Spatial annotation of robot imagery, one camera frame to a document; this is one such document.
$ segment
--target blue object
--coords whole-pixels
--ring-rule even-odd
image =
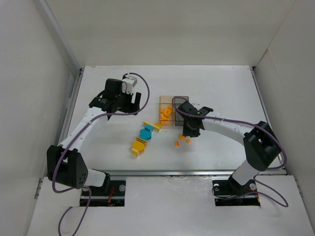
[[[152,137],[152,131],[150,131],[149,129],[141,129],[140,130],[140,139],[143,140],[150,140]]]
[[[146,129],[148,129],[148,130],[150,130],[151,132],[153,131],[153,126],[151,126],[151,125],[149,125],[149,124],[147,124],[146,126],[145,126],[145,128]]]

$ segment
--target table surface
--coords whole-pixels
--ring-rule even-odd
[[[281,207],[260,196],[258,206],[215,206],[211,177],[128,177],[125,207],[90,207],[77,236],[314,236],[293,176],[259,176],[288,201]],[[57,189],[65,188],[57,184]],[[270,189],[259,191],[281,201]],[[56,194],[45,178],[28,236],[58,235],[58,222],[78,206],[80,190]],[[70,236],[84,207],[63,219],[62,235]]]
[[[121,79],[127,72],[142,75],[150,86],[148,106],[137,116],[112,117],[104,124],[82,156],[89,168],[99,170],[235,170],[245,160],[244,147],[213,132],[201,131],[191,144],[174,143],[182,127],[154,132],[140,157],[131,145],[143,128],[143,121],[158,122],[161,95],[186,95],[191,103],[211,107],[223,116],[258,123],[266,120],[251,70],[248,66],[87,66],[75,103],[69,134],[84,116],[89,102],[104,89],[108,78]],[[135,91],[147,97],[138,79]],[[272,166],[279,165],[275,160]]]

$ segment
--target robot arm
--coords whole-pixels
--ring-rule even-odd
[[[64,147],[71,145],[58,169],[56,182],[76,189],[83,186],[101,187],[104,190],[108,188],[109,174],[88,169],[80,152],[89,145],[100,126],[106,123],[111,116],[101,116],[91,122],[93,118],[116,111],[134,113],[139,110],[141,94],[137,92],[134,103],[131,102],[133,88],[136,84],[137,78],[131,76],[124,77],[122,80],[106,80],[105,90],[91,101],[87,113],[74,131],[58,146],[51,145],[48,148],[49,180],[52,180],[56,164],[64,151]]]
[[[196,118],[180,113],[184,119],[184,136],[198,137],[200,135],[199,130],[203,129],[227,136],[244,146],[246,160],[233,172],[228,180],[216,181],[217,186],[219,185],[218,182],[220,182],[220,190],[224,193],[222,195],[239,196],[247,193],[249,184],[254,181],[254,176],[261,171],[265,171],[280,154],[280,149],[273,140],[257,128],[252,129],[249,126],[224,121],[224,119],[228,118],[214,112],[213,109],[202,107],[198,110],[188,101],[180,105],[178,109],[194,116],[206,116],[209,114],[211,117],[218,118],[218,120]],[[260,121],[257,125],[276,137],[266,122]]]

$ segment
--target screw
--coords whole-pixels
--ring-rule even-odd
[[[119,186],[119,191],[125,192],[125,190],[126,190],[126,186],[124,186],[123,184]]]
[[[256,184],[251,183],[250,184],[250,188],[251,188],[251,190],[256,190],[257,189]]]
[[[215,191],[219,191],[220,190],[220,185],[218,184],[218,183],[215,183],[214,185],[213,185],[213,188],[214,188],[214,190]]]

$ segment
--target white wall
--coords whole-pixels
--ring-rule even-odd
[[[315,1],[297,0],[255,70],[315,227]]]
[[[32,0],[0,0],[0,235],[26,234],[69,69]]]
[[[295,0],[47,0],[81,65],[257,65]]]

